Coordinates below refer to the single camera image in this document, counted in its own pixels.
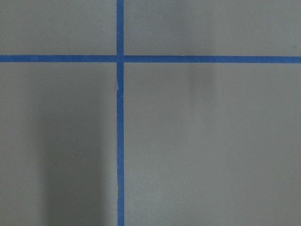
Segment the blue tape strip lengthwise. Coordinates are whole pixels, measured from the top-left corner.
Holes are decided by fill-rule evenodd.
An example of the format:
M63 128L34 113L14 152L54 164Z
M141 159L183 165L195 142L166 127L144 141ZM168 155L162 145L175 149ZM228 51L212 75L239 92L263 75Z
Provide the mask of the blue tape strip lengthwise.
M117 182L118 226L125 224L124 186L124 1L117 0Z

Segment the blue tape strip crosswise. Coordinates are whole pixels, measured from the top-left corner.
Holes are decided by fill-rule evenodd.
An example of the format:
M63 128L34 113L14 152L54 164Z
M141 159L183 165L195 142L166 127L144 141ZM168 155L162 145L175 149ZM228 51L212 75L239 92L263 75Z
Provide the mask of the blue tape strip crosswise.
M299 56L1 55L2 63L263 63L300 64Z

